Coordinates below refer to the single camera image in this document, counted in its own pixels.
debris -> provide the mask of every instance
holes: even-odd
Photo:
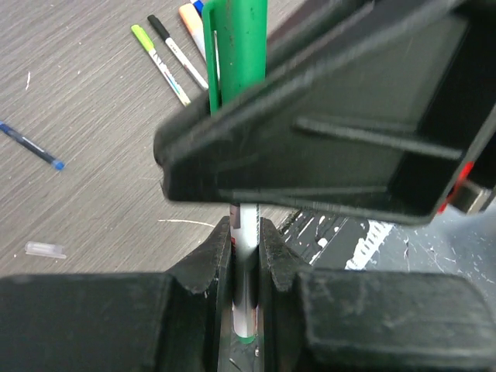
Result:
[[[184,222],[184,223],[194,223],[196,225],[215,227],[211,223],[199,222],[199,221],[190,221],[188,219],[159,219],[158,222]]]
[[[63,254],[64,248],[54,244],[45,244],[38,242],[28,242],[24,247],[26,254],[33,256],[43,256],[50,258],[66,259],[67,256]]]
[[[31,81],[31,71],[28,71],[28,81],[26,83],[26,90],[29,88],[29,82]]]

blue marker body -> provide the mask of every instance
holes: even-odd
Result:
[[[200,18],[202,17],[202,9],[203,9],[203,3],[201,0],[191,0],[191,4],[195,7],[196,11],[200,15]]]
[[[5,133],[7,136],[15,140],[19,145],[24,146],[26,149],[37,155],[38,157],[45,160],[52,167],[57,169],[58,171],[62,171],[65,167],[64,163],[58,160],[57,158],[50,155],[48,152],[43,150],[41,147],[34,144],[29,139],[25,138],[22,134],[16,132],[10,126],[5,124],[4,122],[0,122],[0,130]]]

gray desk surface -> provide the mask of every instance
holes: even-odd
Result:
[[[4,0],[0,120],[67,162],[58,174],[0,136],[0,275],[165,270],[227,214],[224,205],[164,200],[153,161],[157,125],[180,102],[130,32],[139,23],[193,98],[199,90],[147,23],[154,13],[204,74],[177,13],[187,0]],[[299,5],[270,1],[269,30]],[[280,223],[288,211],[264,207]],[[27,256],[28,241],[67,259]]]

green marker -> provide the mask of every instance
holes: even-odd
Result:
[[[201,15],[213,114],[221,102],[225,105],[265,79],[267,0],[210,0]],[[219,58],[216,58],[214,33]],[[220,67],[220,81],[217,67]],[[230,215],[235,257],[232,319],[240,340],[251,343],[257,334],[260,209],[258,205],[232,205]]]
[[[181,86],[175,81],[165,63],[162,62],[160,57],[158,57],[155,46],[153,45],[152,40],[146,34],[145,30],[142,29],[139,25],[134,25],[131,26],[131,31],[133,31],[134,36],[136,36],[141,45],[143,45],[143,48],[145,48],[145,51],[150,55],[152,61],[158,67],[165,80],[167,81],[167,83],[169,83],[181,103],[185,106],[189,105],[191,101],[187,97],[186,93],[184,93],[183,88],[181,88]]]

red component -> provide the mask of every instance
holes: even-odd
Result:
[[[439,208],[439,210],[437,211],[438,214],[439,213],[443,213],[444,210],[446,209],[446,206],[450,203],[450,198],[451,198],[451,195],[454,194],[454,192],[457,190],[457,188],[460,187],[461,183],[463,182],[463,180],[465,180],[465,178],[468,177],[468,175],[470,174],[470,172],[472,171],[472,168],[474,167],[474,162],[473,161],[470,161],[468,162],[465,167],[462,169],[462,171],[460,172],[460,175],[458,176],[458,178],[456,179],[456,182],[455,182],[455,185],[453,186],[453,188],[451,189],[451,192],[448,194],[446,200],[444,201],[443,205],[441,205],[441,207]]]

